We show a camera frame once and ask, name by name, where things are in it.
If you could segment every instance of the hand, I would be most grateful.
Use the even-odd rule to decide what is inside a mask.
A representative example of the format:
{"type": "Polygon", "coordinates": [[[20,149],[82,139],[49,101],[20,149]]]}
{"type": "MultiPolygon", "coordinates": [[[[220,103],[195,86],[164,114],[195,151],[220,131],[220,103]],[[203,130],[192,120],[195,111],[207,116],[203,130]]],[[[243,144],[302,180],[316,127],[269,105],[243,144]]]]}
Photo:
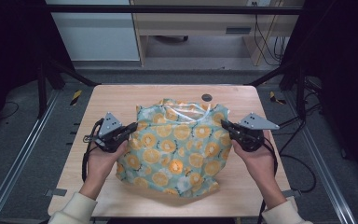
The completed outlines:
{"type": "MultiPolygon", "coordinates": [[[[269,132],[264,131],[264,136],[269,140],[269,132]]],[[[255,181],[263,195],[267,208],[271,209],[286,202],[274,175],[274,159],[266,147],[262,146],[257,151],[244,151],[237,141],[232,140],[232,146],[245,162],[248,172],[255,181]]]]}
{"type": "Polygon", "coordinates": [[[106,178],[112,171],[117,159],[124,154],[128,141],[124,141],[115,153],[104,152],[92,142],[90,148],[95,148],[89,154],[88,175],[79,193],[96,200],[101,192],[106,178]]]}

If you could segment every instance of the power socket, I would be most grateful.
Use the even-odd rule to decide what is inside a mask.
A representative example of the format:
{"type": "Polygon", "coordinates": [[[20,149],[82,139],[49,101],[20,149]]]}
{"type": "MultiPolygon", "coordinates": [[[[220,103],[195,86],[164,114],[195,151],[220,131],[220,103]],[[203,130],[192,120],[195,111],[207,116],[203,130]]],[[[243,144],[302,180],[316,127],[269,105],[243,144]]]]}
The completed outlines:
{"type": "Polygon", "coordinates": [[[268,7],[271,0],[248,0],[247,7],[268,7]]]}

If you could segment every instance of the white wall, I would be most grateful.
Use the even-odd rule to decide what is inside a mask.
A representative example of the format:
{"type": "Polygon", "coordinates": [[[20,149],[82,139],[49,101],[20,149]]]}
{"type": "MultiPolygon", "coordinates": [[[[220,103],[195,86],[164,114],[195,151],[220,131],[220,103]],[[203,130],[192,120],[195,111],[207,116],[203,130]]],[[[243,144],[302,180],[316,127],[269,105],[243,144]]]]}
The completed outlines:
{"type": "MultiPolygon", "coordinates": [[[[128,0],[46,0],[47,4],[128,5],[128,0]]],[[[129,13],[52,13],[72,61],[139,61],[129,13]]]]}

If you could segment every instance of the white sleeve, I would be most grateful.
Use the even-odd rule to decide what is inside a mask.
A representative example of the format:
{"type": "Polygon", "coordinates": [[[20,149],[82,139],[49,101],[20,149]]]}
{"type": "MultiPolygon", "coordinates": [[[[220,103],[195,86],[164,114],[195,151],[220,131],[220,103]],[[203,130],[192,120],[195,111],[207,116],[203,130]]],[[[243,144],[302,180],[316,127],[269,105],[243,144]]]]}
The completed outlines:
{"type": "Polygon", "coordinates": [[[311,222],[304,221],[304,219],[301,218],[289,201],[270,210],[266,210],[262,215],[268,224],[311,224],[311,222]]]}
{"type": "Polygon", "coordinates": [[[90,223],[90,218],[96,205],[96,201],[76,192],[61,211],[55,212],[51,216],[48,223],[90,223]]]}

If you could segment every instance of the floral print fabric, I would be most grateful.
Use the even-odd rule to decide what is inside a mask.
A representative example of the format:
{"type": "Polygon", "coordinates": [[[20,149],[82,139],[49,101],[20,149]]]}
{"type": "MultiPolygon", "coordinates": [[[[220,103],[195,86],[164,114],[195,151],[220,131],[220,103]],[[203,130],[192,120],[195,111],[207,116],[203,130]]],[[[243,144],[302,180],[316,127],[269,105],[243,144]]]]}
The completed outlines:
{"type": "Polygon", "coordinates": [[[214,176],[231,150],[222,105],[164,99],[137,106],[137,130],[117,161],[117,177],[133,185],[179,197],[197,197],[219,189],[214,176]]]}

